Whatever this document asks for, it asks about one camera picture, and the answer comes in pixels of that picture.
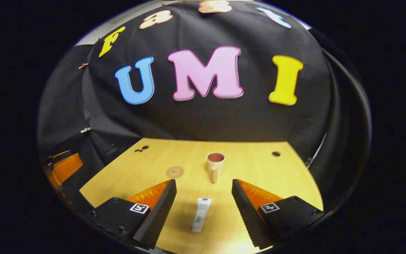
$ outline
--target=black fabric backdrop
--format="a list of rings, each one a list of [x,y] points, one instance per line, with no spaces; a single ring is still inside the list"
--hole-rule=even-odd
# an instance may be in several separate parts
[[[61,56],[133,4],[0,4],[0,252],[122,251],[83,230],[57,200],[39,170],[35,133],[44,84]],[[321,30],[351,57],[374,121],[356,209],[301,244],[301,251],[406,253],[406,3],[283,1],[279,7]]]
[[[312,157],[326,132],[332,99],[331,77],[316,40],[298,21],[282,14],[292,26],[287,29],[256,10],[256,5],[234,1],[229,14],[203,14],[197,11],[198,3],[177,2],[120,25],[108,32],[111,34],[126,27],[118,34],[111,50],[101,58],[98,55],[103,39],[95,43],[88,59],[88,46],[71,49],[52,74],[42,97],[39,110],[41,151],[49,152],[53,140],[54,145],[58,145],[65,137],[89,125],[92,127],[90,136],[104,161],[115,158],[106,154],[119,146],[130,147],[141,137],[288,141],[303,161]],[[145,17],[161,10],[171,10],[173,18],[139,29]],[[205,98],[196,94],[189,101],[174,101],[174,66],[167,56],[190,49],[206,64],[213,51],[221,46],[241,49],[237,68],[243,96],[219,99],[211,93]],[[303,63],[297,78],[295,95],[298,99],[294,106],[271,103],[267,99],[277,80],[277,67],[272,63],[275,55],[290,56]],[[142,81],[134,64],[149,56],[154,58],[151,65],[154,94],[143,104],[126,103],[114,73],[131,66],[132,87],[141,91]],[[84,60],[89,66],[77,69]],[[63,91],[60,97],[54,89]],[[76,120],[57,114],[76,115]]]

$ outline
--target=round coaster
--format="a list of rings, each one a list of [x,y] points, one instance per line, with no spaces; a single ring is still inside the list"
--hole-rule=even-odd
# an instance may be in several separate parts
[[[184,170],[182,167],[179,166],[173,166],[169,169],[167,169],[166,175],[168,178],[171,179],[176,179],[181,177],[184,174]]]

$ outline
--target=foam letter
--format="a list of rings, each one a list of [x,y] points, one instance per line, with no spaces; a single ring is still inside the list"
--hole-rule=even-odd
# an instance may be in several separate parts
[[[290,28],[290,24],[284,22],[284,21],[283,21],[283,18],[282,18],[281,16],[279,16],[279,15],[273,13],[273,12],[270,11],[270,10],[264,9],[264,8],[258,7],[258,10],[264,11],[264,13],[266,13],[266,15],[269,16],[269,18],[270,18],[271,20],[277,22],[278,24],[280,24],[280,25],[282,25],[282,26],[284,26],[284,27]]]
[[[239,85],[237,73],[237,57],[240,48],[223,46],[216,48],[213,55],[204,66],[190,50],[180,50],[171,53],[168,60],[174,63],[176,75],[176,92],[174,100],[185,101],[195,96],[190,88],[190,79],[202,97],[206,97],[211,83],[217,76],[217,86],[213,90],[217,98],[238,98],[243,95],[244,89]]]
[[[125,66],[116,71],[115,77],[118,79],[121,95],[123,99],[129,104],[142,104],[147,102],[154,93],[153,77],[151,74],[152,57],[142,58],[136,62],[134,67],[139,69],[140,77],[142,79],[143,89],[140,92],[134,92],[129,79],[130,66]]]
[[[146,17],[143,20],[143,23],[140,24],[139,28],[145,29],[145,28],[154,26],[155,24],[164,23],[165,21],[169,21],[171,18],[173,18],[173,15],[170,15],[169,10],[162,10],[160,12],[151,14],[150,16]]]
[[[289,56],[274,56],[272,62],[278,68],[275,91],[270,93],[269,101],[292,106],[297,102],[294,95],[297,84],[297,74],[303,69],[303,63]]]
[[[109,35],[108,37],[106,37],[104,39],[104,44],[103,44],[103,48],[101,49],[101,53],[98,56],[99,58],[106,54],[111,48],[111,43],[114,43],[116,41],[116,39],[118,38],[118,34],[119,32],[122,32],[124,30],[124,27],[120,27],[117,31],[111,33],[111,35]]]
[[[203,1],[198,10],[201,13],[229,12],[232,7],[228,1]]]

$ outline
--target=screw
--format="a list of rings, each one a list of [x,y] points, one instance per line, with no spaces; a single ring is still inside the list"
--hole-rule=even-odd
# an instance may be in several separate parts
[[[89,63],[83,63],[78,69],[82,69],[82,68],[86,67],[87,65],[89,65]]]
[[[121,234],[123,235],[124,233],[126,233],[126,228],[119,226],[119,230],[121,232]]]

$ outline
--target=blue letter u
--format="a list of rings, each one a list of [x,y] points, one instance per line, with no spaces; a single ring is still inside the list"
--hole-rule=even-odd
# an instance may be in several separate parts
[[[129,79],[130,66],[125,66],[116,71],[116,79],[119,82],[120,92],[123,99],[129,104],[142,104],[147,102],[154,93],[153,77],[151,74],[150,65],[153,62],[153,58],[142,58],[136,62],[134,67],[139,69],[140,77],[142,79],[143,89],[140,92],[134,92],[131,86],[131,80]]]

